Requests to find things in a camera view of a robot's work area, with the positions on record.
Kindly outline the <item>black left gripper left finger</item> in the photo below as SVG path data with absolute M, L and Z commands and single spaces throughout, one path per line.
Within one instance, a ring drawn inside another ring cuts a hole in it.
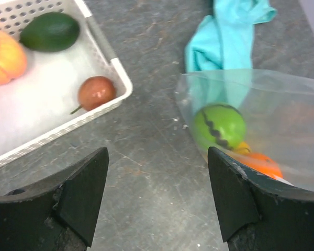
M 0 196 L 0 250 L 86 250 L 108 172 L 101 147 L 77 163 Z

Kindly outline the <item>green toy watermelon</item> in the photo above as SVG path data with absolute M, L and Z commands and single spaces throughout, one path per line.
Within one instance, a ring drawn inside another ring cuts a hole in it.
M 246 122 L 235 107 L 225 103 L 213 103 L 196 112 L 193 135 L 202 149 L 215 145 L 233 150 L 244 141 Z

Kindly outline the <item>clear zip top bag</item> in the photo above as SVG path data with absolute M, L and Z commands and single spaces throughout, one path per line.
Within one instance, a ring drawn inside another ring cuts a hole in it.
M 192 108 L 188 77 L 180 76 L 175 98 L 194 139 L 193 120 L 197 111 Z M 235 107 L 246 122 L 244 141 L 252 152 L 265 154 L 279 165 L 283 177 L 277 179 L 314 191 L 314 79 L 252 69 L 250 87 L 240 107 Z M 207 155 L 208 149 L 194 141 L 202 155 Z M 234 149 L 215 147 L 237 160 L 242 156 Z

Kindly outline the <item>toy peach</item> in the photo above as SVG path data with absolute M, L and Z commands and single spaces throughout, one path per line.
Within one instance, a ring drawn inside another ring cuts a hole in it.
M 0 31 L 0 85 L 21 77 L 27 66 L 23 47 L 12 36 Z

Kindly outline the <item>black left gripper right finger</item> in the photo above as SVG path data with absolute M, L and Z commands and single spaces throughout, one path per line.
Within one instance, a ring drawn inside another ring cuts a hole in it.
M 263 175 L 216 147 L 208 168 L 229 250 L 314 250 L 314 192 Z

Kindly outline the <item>dark green toy avocado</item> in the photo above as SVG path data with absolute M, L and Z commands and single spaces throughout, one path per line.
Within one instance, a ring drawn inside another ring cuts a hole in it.
M 39 52 L 60 52 L 76 43 L 79 22 L 65 13 L 50 12 L 34 18 L 20 33 L 19 42 Z

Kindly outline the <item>yellow toy lemon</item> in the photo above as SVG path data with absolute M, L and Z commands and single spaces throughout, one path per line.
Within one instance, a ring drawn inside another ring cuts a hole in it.
M 237 154 L 245 155 L 251 153 L 252 149 L 245 141 L 243 141 L 233 151 Z

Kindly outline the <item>brown toy kiwi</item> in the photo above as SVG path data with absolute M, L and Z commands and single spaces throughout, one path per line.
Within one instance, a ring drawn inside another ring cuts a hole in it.
M 80 109 L 91 111 L 116 98 L 117 90 L 113 81 L 104 76 L 93 76 L 84 81 L 78 90 L 79 106 L 70 112 L 76 113 Z

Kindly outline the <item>toy orange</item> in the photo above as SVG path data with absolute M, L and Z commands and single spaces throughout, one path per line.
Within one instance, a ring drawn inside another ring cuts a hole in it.
M 269 177 L 283 177 L 279 165 L 265 154 L 259 152 L 247 153 L 239 158 L 239 162 Z

